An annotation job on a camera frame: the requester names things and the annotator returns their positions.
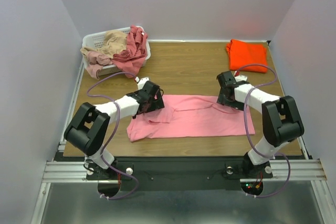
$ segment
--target pink t-shirt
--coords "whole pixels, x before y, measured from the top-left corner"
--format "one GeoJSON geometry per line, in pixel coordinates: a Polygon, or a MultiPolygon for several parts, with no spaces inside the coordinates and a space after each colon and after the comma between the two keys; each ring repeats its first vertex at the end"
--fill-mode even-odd
{"type": "MultiPolygon", "coordinates": [[[[245,135],[243,112],[218,103],[217,97],[203,95],[163,96],[165,108],[132,119],[127,127],[131,142],[142,138],[245,135]]],[[[255,134],[247,110],[250,134],[255,134]]]]}

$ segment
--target cable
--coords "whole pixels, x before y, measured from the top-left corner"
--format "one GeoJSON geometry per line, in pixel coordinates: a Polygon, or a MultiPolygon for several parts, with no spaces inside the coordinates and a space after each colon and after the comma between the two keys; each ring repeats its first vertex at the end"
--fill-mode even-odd
{"type": "MultiPolygon", "coordinates": [[[[269,66],[266,66],[266,65],[263,65],[263,64],[257,64],[257,63],[248,64],[248,65],[242,66],[239,69],[237,69],[237,73],[239,73],[242,69],[244,69],[246,67],[249,67],[249,66],[261,66],[261,67],[269,69],[274,74],[274,80],[273,81],[267,82],[267,83],[263,83],[263,84],[259,84],[259,85],[254,86],[253,88],[251,88],[248,91],[248,93],[246,95],[246,98],[245,98],[245,101],[244,101],[244,125],[245,125],[245,131],[246,131],[246,136],[247,136],[248,142],[250,143],[251,148],[258,155],[260,155],[260,156],[262,156],[264,158],[267,158],[267,159],[271,159],[273,157],[268,157],[268,156],[264,155],[263,153],[259,152],[256,149],[256,147],[254,146],[254,144],[252,143],[251,136],[250,136],[249,131],[248,131],[248,125],[247,125],[247,101],[248,101],[248,99],[249,99],[249,97],[250,97],[250,95],[251,95],[251,93],[252,93],[253,90],[255,90],[256,88],[262,87],[262,86],[267,86],[267,85],[271,85],[271,84],[275,83],[278,80],[278,76],[277,76],[277,73],[272,68],[270,68],[269,66]]],[[[275,191],[274,193],[271,193],[271,194],[259,195],[259,196],[257,196],[257,195],[251,195],[251,194],[247,194],[247,195],[251,195],[252,197],[255,197],[255,198],[268,198],[268,197],[277,195],[278,193],[282,192],[284,190],[284,188],[287,186],[287,184],[289,182],[289,178],[290,178],[290,172],[291,172],[289,159],[288,159],[288,157],[284,153],[281,153],[281,152],[278,152],[275,155],[281,155],[281,156],[283,156],[284,159],[287,161],[287,164],[288,164],[288,175],[287,175],[287,179],[286,179],[285,183],[283,184],[283,186],[281,186],[280,189],[278,189],[277,191],[275,191]]]]}
{"type": "Polygon", "coordinates": [[[139,181],[138,181],[137,178],[135,178],[135,177],[132,176],[132,175],[128,175],[127,173],[124,173],[124,172],[122,172],[122,171],[120,171],[120,170],[114,168],[113,166],[111,166],[111,165],[106,161],[106,159],[105,159],[104,156],[103,156],[103,151],[105,150],[106,146],[110,143],[110,141],[111,141],[112,138],[114,137],[114,135],[115,135],[115,133],[116,133],[116,131],[117,131],[117,128],[118,128],[118,126],[119,126],[119,121],[120,121],[120,107],[119,107],[119,105],[116,103],[116,101],[115,101],[114,99],[112,99],[111,97],[109,97],[109,96],[107,96],[107,95],[103,95],[103,94],[89,94],[89,92],[90,92],[94,87],[96,87],[97,85],[99,85],[99,84],[101,84],[102,82],[106,81],[107,79],[110,79],[110,78],[112,78],[112,77],[114,77],[114,76],[117,76],[117,75],[119,75],[119,74],[130,74],[131,76],[133,76],[133,77],[135,78],[135,75],[134,75],[134,74],[132,74],[132,73],[128,73],[128,72],[118,72],[118,73],[114,73],[114,74],[112,74],[112,75],[110,75],[110,76],[108,76],[108,77],[106,77],[106,78],[104,78],[104,79],[98,81],[98,82],[95,83],[94,85],[92,85],[92,86],[88,89],[88,91],[87,91],[87,93],[86,93],[86,95],[89,96],[89,97],[102,97],[102,98],[106,98],[106,99],[110,100],[111,102],[113,102],[113,103],[115,104],[115,107],[117,108],[117,120],[116,120],[116,123],[115,123],[116,125],[114,126],[114,130],[113,130],[111,136],[110,136],[109,139],[106,141],[106,143],[104,144],[103,148],[101,149],[100,156],[101,156],[101,159],[103,160],[103,162],[104,162],[110,169],[112,169],[113,171],[115,171],[115,172],[118,173],[118,174],[121,174],[121,175],[124,175],[124,176],[126,176],[126,177],[129,177],[129,178],[131,178],[132,180],[135,181],[135,187],[134,187],[130,192],[128,192],[127,194],[124,194],[124,195],[121,195],[121,196],[117,196],[117,197],[111,197],[111,198],[105,196],[104,194],[100,194],[100,197],[105,198],[105,199],[107,199],[107,200],[123,199],[123,198],[125,198],[125,197],[131,195],[132,193],[134,193],[134,192],[137,190],[137,188],[139,187],[139,181]]]}

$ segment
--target laundry basket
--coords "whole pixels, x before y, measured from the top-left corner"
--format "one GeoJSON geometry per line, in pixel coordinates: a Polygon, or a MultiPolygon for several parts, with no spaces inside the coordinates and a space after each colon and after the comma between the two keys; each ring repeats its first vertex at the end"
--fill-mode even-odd
{"type": "MultiPolygon", "coordinates": [[[[131,30],[131,27],[125,27],[125,28],[120,28],[120,29],[115,29],[122,31],[125,34],[128,34],[131,30]]],[[[91,47],[91,48],[100,48],[103,45],[104,39],[105,39],[105,33],[106,31],[102,31],[101,33],[95,33],[95,34],[89,34],[83,38],[83,47],[91,47]]],[[[149,47],[148,41],[146,41],[146,49],[147,49],[147,56],[145,58],[145,61],[143,62],[142,66],[145,66],[147,60],[151,56],[151,49],[149,47]]],[[[83,62],[84,62],[84,67],[87,68],[89,62],[87,61],[86,57],[83,56],[83,62]]],[[[104,66],[102,70],[99,71],[98,75],[103,76],[104,74],[109,74],[109,73],[116,73],[120,72],[121,70],[116,67],[116,65],[109,65],[109,66],[104,66]]]]}

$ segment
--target wooden table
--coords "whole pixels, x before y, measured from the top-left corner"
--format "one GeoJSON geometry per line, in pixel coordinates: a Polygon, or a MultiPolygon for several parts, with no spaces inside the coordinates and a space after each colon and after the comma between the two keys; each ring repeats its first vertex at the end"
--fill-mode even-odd
{"type": "MultiPolygon", "coordinates": [[[[140,70],[139,77],[149,76],[160,85],[165,94],[215,95],[219,93],[216,76],[228,70],[228,55],[225,43],[151,43],[151,58],[140,70]]],[[[267,62],[274,68],[268,50],[267,62]]],[[[269,82],[273,79],[270,71],[266,74],[244,72],[252,85],[269,82]]],[[[97,80],[84,71],[80,84],[75,111],[84,102],[99,104],[108,102],[103,98],[89,98],[86,92],[97,80]]],[[[92,93],[105,94],[114,99],[133,92],[137,85],[123,75],[111,78],[93,89],[92,93]]],[[[280,83],[262,87],[270,94],[282,96],[280,83]]],[[[251,110],[256,134],[252,141],[256,144],[263,135],[261,114],[251,110]]],[[[126,128],[131,117],[120,121],[118,131],[107,147],[114,156],[241,156],[251,148],[246,136],[224,137],[184,137],[143,139],[131,143],[126,128]]],[[[106,139],[111,135],[114,124],[110,124],[106,139]]],[[[282,151],[287,155],[301,155],[298,141],[293,141],[282,151]]],[[[64,156],[83,156],[83,153],[70,143],[66,144],[64,156]]]]}

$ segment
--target screw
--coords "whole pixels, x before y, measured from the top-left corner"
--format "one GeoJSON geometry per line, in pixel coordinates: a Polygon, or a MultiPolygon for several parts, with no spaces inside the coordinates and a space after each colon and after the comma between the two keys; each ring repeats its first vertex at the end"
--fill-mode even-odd
{"type": "Polygon", "coordinates": [[[265,172],[266,172],[267,174],[271,174],[271,173],[272,173],[272,168],[271,168],[270,166],[266,166],[266,167],[265,167],[265,172]]]}
{"type": "Polygon", "coordinates": [[[227,173],[228,175],[233,174],[233,168],[232,168],[231,166],[228,166],[228,167],[226,168],[226,173],[227,173]]]}
{"type": "Polygon", "coordinates": [[[132,174],[133,174],[133,169],[132,169],[131,167],[128,167],[128,168],[126,169],[126,173],[127,173],[128,175],[132,175],[132,174]]]}

